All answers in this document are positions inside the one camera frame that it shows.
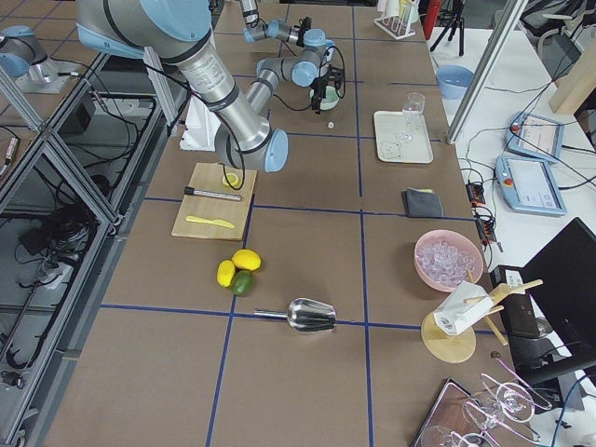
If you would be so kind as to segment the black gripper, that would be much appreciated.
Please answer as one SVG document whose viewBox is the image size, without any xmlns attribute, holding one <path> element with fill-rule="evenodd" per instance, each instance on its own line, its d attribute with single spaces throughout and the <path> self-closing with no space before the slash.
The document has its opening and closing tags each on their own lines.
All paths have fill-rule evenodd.
<svg viewBox="0 0 596 447">
<path fill-rule="evenodd" d="M 307 31 L 309 31 L 312 27 L 312 19 L 308 16 L 299 19 L 299 22 L 293 26 L 293 30 L 295 31 L 296 34 L 296 42 L 295 45 L 298 47 L 303 47 L 305 45 L 304 43 L 304 37 L 305 37 L 305 33 Z"/>
<path fill-rule="evenodd" d="M 311 89 L 311 109 L 315 113 L 320 113 L 321 102 L 325 99 L 325 90 L 328 85 L 334 87 L 336 96 L 339 99 L 343 98 L 341 91 L 345 82 L 345 69 L 333 67 L 331 64 L 326 65 L 322 72 L 312 82 Z"/>
</svg>

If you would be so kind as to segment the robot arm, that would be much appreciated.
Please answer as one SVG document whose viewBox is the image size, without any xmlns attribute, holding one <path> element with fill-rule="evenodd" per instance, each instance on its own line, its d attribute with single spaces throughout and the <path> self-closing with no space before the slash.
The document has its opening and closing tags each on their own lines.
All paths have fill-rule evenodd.
<svg viewBox="0 0 596 447">
<path fill-rule="evenodd" d="M 260 17 L 255 0 L 240 0 L 239 3 L 245 22 L 243 34 L 247 42 L 254 43 L 271 38 L 297 47 L 305 46 L 305 34 L 312 28 L 310 17 L 303 18 L 297 25 L 289 25 L 283 20 L 264 21 Z"/>
<path fill-rule="evenodd" d="M 275 38 L 301 49 L 294 57 L 261 60 L 249 92 L 243 93 L 212 42 L 207 1 L 81 1 L 79 40 L 87 47 L 128 59 L 152 48 L 165 64 L 179 69 L 190 91 L 221 122 L 215 152 L 227 166 L 277 172 L 286 164 L 289 138 L 260 113 L 282 81 L 310 88 L 309 109 L 319 112 L 328 86 L 341 88 L 345 72 L 332 66 L 335 45 L 304 19 L 299 26 L 261 20 L 254 1 L 240 4 L 247 41 Z"/>
</svg>

